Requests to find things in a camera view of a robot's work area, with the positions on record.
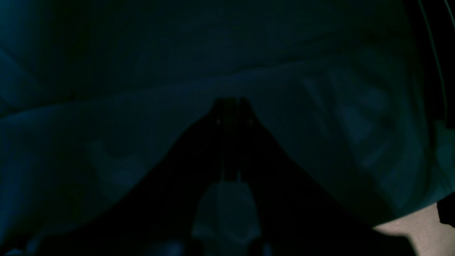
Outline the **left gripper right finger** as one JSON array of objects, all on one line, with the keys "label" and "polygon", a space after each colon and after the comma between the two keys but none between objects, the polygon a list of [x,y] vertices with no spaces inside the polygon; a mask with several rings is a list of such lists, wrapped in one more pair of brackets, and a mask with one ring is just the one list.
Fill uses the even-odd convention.
[{"label": "left gripper right finger", "polygon": [[284,151],[248,100],[234,99],[238,177],[255,202],[260,236],[249,256],[415,256],[405,236],[372,229]]}]

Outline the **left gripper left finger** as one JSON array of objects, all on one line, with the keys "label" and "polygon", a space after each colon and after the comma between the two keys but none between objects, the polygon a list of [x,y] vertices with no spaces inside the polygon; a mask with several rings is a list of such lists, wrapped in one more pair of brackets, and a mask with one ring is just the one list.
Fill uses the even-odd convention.
[{"label": "left gripper left finger", "polygon": [[204,193],[221,179],[231,112],[231,99],[215,100],[125,197],[82,227],[45,238],[36,255],[202,256],[192,226]]}]

